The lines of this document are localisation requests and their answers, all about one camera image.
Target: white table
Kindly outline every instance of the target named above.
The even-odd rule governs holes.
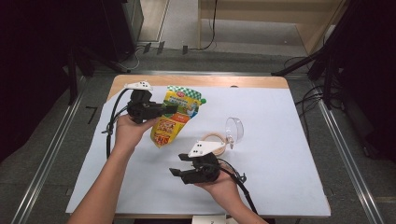
[[[127,167],[117,217],[224,214],[207,192],[194,185],[184,185],[179,177],[172,176],[169,168],[191,169],[191,163],[180,161],[178,154],[188,153],[206,133],[224,133],[228,117],[242,120],[245,135],[221,158],[240,173],[246,173],[245,186],[259,215],[328,217],[331,214],[284,78],[119,76],[110,96],[119,91],[121,85],[140,80],[154,86],[151,101],[163,101],[166,85],[185,83],[184,86],[199,91],[207,103],[169,146],[156,148],[149,131],[144,134]],[[233,84],[239,88],[229,88]],[[131,91],[124,94],[119,109],[129,101],[130,94]],[[101,131],[106,128],[115,98],[109,98],[104,105],[66,213],[73,213],[106,162],[106,134]]]

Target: wrist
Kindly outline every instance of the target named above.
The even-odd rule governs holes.
[[[218,195],[211,193],[213,199],[228,213],[238,212],[245,204],[242,202],[239,194]]]
[[[134,153],[134,147],[125,148],[115,145],[113,147],[113,150],[111,151],[110,156],[112,156],[113,158],[117,158],[118,160],[128,162],[133,153]]]
[[[248,209],[245,204],[241,201],[235,201],[232,203],[227,203],[222,206],[232,217],[240,213],[243,210]]]

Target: snack bag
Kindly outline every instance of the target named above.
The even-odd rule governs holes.
[[[179,86],[168,86],[163,105],[177,105],[176,114],[162,115],[151,129],[151,140],[157,147],[171,143],[186,123],[197,113],[201,104],[201,93]]]

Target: red label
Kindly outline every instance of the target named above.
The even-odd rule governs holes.
[[[184,92],[182,92],[182,91],[178,91],[177,93],[176,93],[176,95],[178,96],[178,97],[184,97]]]

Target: chip bag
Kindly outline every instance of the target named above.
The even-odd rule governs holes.
[[[162,115],[151,129],[151,140],[157,147],[171,143],[186,123],[198,113],[200,105],[206,103],[201,93],[185,87],[168,86],[163,105],[177,105],[176,114]]]

